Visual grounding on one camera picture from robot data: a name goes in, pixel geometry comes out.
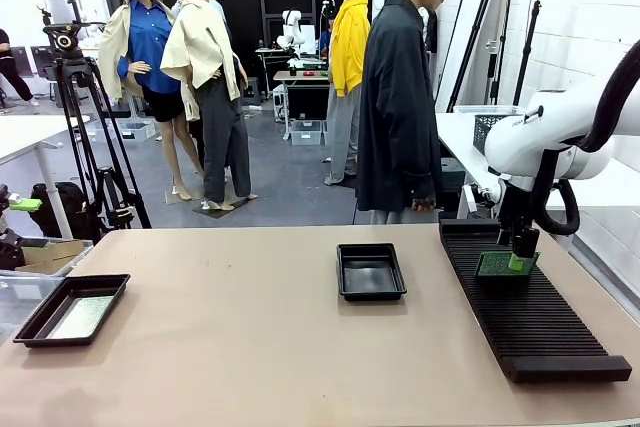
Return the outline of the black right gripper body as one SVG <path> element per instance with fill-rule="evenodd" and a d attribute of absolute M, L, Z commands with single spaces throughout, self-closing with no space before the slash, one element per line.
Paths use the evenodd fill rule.
<path fill-rule="evenodd" d="M 503 184 L 503 195 L 499 209 L 499 223 L 502 230 L 523 230 L 533 222 L 530 208 L 531 193 L 512 185 Z"/>

